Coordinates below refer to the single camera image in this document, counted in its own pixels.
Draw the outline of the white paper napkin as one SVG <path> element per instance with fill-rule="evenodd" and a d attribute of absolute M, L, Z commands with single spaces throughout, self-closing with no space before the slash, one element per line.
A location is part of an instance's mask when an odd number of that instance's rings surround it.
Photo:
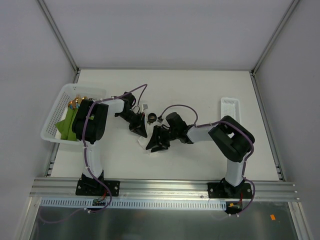
<path fill-rule="evenodd" d="M 145 137 L 140 136 L 137 140 L 139 146 L 143 149 L 144 153 L 148 154 L 148 155 L 151 154 L 151 150 L 150 149 L 147 150 L 146 147 L 147 147 L 148 143 L 150 142 L 150 139 L 151 139 L 150 137 L 145 138 Z"/>

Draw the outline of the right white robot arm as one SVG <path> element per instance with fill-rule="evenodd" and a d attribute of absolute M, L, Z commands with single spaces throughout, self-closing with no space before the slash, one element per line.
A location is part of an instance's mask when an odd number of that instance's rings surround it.
<path fill-rule="evenodd" d="M 254 151 L 254 136 L 231 116 L 201 126 L 188 125 L 177 112 L 166 117 L 168 126 L 156 125 L 145 149 L 152 153 L 166 151 L 171 142 L 183 144 L 213 141 L 227 159 L 225 177 L 213 189 L 214 194 L 236 198 L 245 185 L 247 159 Z"/>

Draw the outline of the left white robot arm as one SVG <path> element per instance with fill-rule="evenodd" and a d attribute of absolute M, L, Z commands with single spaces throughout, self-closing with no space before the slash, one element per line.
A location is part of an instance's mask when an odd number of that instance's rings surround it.
<path fill-rule="evenodd" d="M 131 132 L 146 138 L 146 115 L 133 111 L 136 98 L 125 92 L 107 100 L 83 100 L 72 123 L 72 132 L 83 143 L 84 170 L 77 182 L 77 196 L 117 197 L 120 182 L 104 179 L 99 141 L 109 116 L 121 117 Z"/>

